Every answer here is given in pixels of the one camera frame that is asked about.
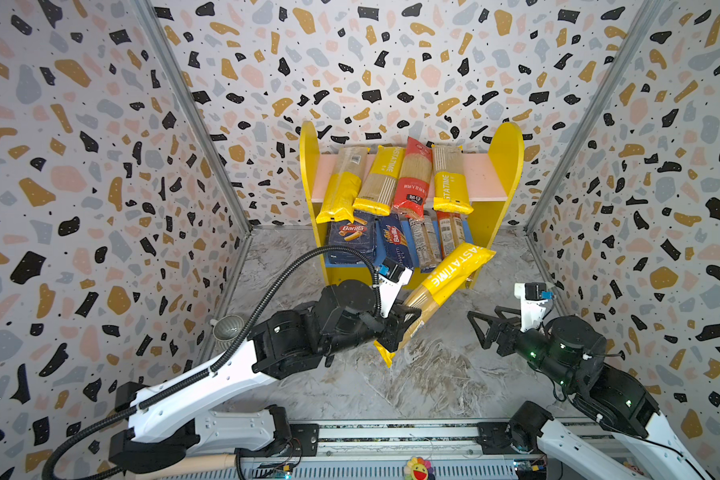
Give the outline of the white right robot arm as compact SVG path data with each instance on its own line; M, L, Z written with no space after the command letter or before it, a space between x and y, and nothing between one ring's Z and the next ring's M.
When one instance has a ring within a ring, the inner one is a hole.
M612 434L653 479L707 479L709 473L675 434L647 388L606 363L606 339L577 316L547 329L522 331L513 319L475 311L467 318L483 349L516 354L554 391ZM586 479L634 479L635 471L583 441L540 405L526 401L509 419L503 441L520 453L556 459Z

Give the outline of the blue Barilla pasta box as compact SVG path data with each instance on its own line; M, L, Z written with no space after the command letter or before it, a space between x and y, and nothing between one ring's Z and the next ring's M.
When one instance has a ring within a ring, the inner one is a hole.
M374 261L377 250L376 217L370 213L358 211L354 214L353 222L348 220L332 222L326 244L352 248ZM329 267L361 264L355 255L336 251L326 255L326 262Z

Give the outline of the dark label spaghetti bag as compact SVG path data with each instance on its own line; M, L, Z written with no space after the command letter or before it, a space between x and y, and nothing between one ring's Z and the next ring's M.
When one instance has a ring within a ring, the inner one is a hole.
M428 213L424 213L421 219L410 219L409 227L413 236L419 270L422 273L429 273L442 261L434 222Z

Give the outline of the yellow spaghetti bag front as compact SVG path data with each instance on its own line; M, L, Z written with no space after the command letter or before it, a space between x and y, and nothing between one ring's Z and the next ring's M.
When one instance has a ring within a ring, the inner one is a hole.
M375 216L388 216L405 156L402 147L379 146L353 208Z

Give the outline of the yellow Pastatime spaghetti bag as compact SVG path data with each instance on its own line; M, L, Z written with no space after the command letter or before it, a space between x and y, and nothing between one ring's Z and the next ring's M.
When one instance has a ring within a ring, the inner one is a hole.
M473 212L464 169L464 155L458 146L434 145L433 209L469 215Z

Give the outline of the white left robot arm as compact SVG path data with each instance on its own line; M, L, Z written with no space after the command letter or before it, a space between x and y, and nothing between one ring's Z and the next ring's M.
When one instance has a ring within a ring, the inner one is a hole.
M376 341L401 346L404 334L420 317L418 308L400 301L374 315L376 289L358 280L325 287L316 301L280 311L252 328L233 356L213 370L198 367L203 379L174 394L171 380L155 387L131 388L134 406L158 394L164 399L136 413L110 442L109 460L126 471L146 474L187 457L231 453L273 456L293 439L284 408L255 413L218 412L216 406L247 391L296 373L329 365L333 357Z

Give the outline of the red spaghetti bag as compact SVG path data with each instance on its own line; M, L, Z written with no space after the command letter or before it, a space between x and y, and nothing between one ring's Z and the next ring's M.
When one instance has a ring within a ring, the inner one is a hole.
M466 222L461 214L440 212L436 213L440 234L440 247L442 258L445 259L461 244L468 240Z
M432 171L432 150L409 137L392 203L395 213L417 220L424 217Z

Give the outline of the yellow spaghetti bag crosswise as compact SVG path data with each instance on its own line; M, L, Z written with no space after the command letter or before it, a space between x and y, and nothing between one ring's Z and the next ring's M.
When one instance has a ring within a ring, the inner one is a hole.
M468 278L489 262L496 252L470 243L461 244L414 289L402 304L422 310L420 318L405 332L399 349L387 352L376 341L374 345L388 367L396 354L403 349L428 320L446 303Z

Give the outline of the red bottom spaghetti bag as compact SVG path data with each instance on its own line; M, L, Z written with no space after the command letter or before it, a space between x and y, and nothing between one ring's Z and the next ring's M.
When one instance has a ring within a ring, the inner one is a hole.
M417 220L424 217L432 171L432 150L409 137L392 203L395 213Z

